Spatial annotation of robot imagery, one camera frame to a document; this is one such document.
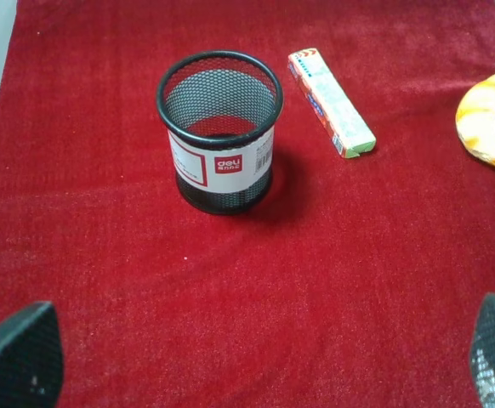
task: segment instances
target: black mesh pen holder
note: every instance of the black mesh pen holder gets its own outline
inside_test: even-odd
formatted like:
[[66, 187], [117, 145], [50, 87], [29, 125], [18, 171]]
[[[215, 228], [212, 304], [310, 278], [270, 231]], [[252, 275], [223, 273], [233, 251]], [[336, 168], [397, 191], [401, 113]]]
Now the black mesh pen holder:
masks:
[[282, 87], [261, 61], [233, 51], [192, 55], [156, 96], [181, 195], [206, 213], [241, 213], [270, 189]]

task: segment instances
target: plush toy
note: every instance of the plush toy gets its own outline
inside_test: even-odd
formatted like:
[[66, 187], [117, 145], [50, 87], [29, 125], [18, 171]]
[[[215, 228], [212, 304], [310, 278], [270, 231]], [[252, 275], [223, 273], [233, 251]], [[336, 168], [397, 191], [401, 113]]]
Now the plush toy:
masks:
[[495, 74], [478, 82], [461, 99], [456, 127], [465, 149], [495, 166]]

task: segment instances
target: red fabric surface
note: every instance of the red fabric surface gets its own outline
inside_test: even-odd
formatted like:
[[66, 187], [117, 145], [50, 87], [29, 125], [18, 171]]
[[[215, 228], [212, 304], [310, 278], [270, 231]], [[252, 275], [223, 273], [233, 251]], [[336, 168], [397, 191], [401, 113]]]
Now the red fabric surface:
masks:
[[[377, 136], [342, 159], [287, 71], [317, 47]], [[280, 77], [275, 183], [215, 217], [174, 183], [155, 91], [181, 58]], [[495, 169], [459, 143], [492, 1], [20, 1], [0, 90], [0, 320], [54, 302], [60, 407], [479, 406]]]

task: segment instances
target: small box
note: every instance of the small box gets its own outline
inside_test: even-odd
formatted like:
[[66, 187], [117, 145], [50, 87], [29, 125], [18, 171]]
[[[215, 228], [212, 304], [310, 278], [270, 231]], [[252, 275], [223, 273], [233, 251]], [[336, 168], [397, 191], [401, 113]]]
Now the small box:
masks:
[[289, 70], [331, 136], [339, 154], [349, 159], [370, 151], [376, 138], [352, 105], [321, 54], [307, 48], [288, 57]]

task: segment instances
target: deli logo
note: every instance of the deli logo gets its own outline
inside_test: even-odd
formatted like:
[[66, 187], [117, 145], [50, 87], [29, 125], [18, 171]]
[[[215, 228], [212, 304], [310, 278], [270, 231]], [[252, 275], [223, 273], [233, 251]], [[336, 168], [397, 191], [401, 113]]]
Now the deli logo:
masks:
[[242, 171], [242, 155], [215, 157], [215, 172], [217, 174], [238, 173]]

